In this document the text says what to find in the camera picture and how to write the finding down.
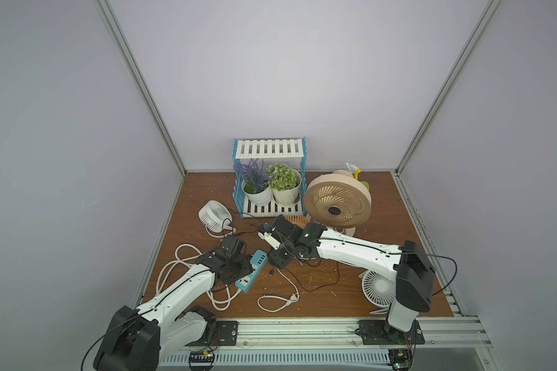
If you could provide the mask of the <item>teal power strip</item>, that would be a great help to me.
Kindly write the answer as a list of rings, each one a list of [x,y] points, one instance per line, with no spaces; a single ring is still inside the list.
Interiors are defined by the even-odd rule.
[[[250,265],[252,266],[252,273],[240,278],[235,282],[235,286],[238,290],[247,293],[255,282],[256,278],[261,272],[261,269],[266,265],[268,261],[268,255],[262,250],[257,250],[252,258],[250,259]]]

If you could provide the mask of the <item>small white fan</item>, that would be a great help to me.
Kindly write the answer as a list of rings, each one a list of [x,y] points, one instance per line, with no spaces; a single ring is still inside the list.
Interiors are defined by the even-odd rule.
[[[222,239],[236,232],[232,226],[231,213],[216,200],[209,200],[198,212],[198,217],[207,233],[213,238]]]
[[[365,298],[373,305],[386,309],[396,298],[395,282],[374,271],[360,275],[361,289]]]

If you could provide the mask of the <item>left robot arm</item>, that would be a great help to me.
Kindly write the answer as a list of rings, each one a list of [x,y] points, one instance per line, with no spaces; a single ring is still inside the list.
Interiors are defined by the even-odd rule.
[[[246,242],[225,237],[216,249],[199,256],[167,289],[133,309],[113,315],[96,352],[96,370],[155,370],[188,345],[210,346],[218,337],[217,317],[194,301],[218,283],[233,284],[253,272],[242,250]]]

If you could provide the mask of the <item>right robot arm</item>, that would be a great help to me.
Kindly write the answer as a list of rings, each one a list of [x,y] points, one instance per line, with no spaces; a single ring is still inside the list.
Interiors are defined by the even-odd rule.
[[[416,317],[431,309],[436,272],[422,248],[412,241],[402,246],[378,244],[321,224],[308,223],[300,228],[283,215],[261,225],[258,236],[272,247],[269,263],[279,269],[293,259],[302,263],[331,260],[393,281],[395,297],[386,316],[390,329],[409,332]]]

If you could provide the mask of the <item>large beige desk fan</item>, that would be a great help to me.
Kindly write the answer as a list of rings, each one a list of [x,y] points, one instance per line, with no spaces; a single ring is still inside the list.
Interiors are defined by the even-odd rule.
[[[371,203],[370,190],[346,170],[315,178],[303,199],[313,222],[351,237],[371,216]]]

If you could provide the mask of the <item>green plant white pot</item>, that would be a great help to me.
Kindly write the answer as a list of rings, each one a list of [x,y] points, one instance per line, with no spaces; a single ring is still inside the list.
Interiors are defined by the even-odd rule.
[[[269,173],[270,187],[272,189],[275,202],[280,205],[294,204],[299,198],[302,178],[300,174],[284,163],[270,165]]]

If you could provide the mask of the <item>lavender plant white pot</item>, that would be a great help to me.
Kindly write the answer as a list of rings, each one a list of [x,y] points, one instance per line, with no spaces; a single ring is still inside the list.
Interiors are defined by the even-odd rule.
[[[262,159],[250,159],[247,164],[238,162],[234,170],[241,177],[242,189],[246,197],[256,206],[264,206],[272,199],[270,175]]]

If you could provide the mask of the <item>yellow spray bottle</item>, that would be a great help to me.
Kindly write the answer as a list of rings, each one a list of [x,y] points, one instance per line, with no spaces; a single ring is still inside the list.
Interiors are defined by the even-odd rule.
[[[346,163],[346,167],[348,169],[348,172],[351,173],[351,175],[355,179],[358,179],[358,176],[361,174],[361,169],[359,167],[357,167],[356,165],[351,164],[349,162]]]

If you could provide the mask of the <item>blue white slatted shelf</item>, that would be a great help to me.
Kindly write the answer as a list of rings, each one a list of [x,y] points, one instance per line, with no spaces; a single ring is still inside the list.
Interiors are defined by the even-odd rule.
[[[306,139],[235,139],[232,159],[238,216],[306,215]]]

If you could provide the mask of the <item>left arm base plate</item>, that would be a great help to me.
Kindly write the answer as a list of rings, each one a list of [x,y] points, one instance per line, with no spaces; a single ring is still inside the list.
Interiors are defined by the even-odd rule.
[[[207,325],[204,335],[197,341],[188,343],[187,346],[235,346],[238,335],[238,321],[216,321],[213,325]]]

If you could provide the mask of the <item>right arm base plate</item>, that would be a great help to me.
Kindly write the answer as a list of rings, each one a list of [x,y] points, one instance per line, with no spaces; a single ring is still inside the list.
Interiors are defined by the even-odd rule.
[[[424,345],[425,337],[420,324],[415,320],[408,332],[402,332],[388,325],[384,319],[360,320],[355,334],[360,336],[363,344],[378,346]]]

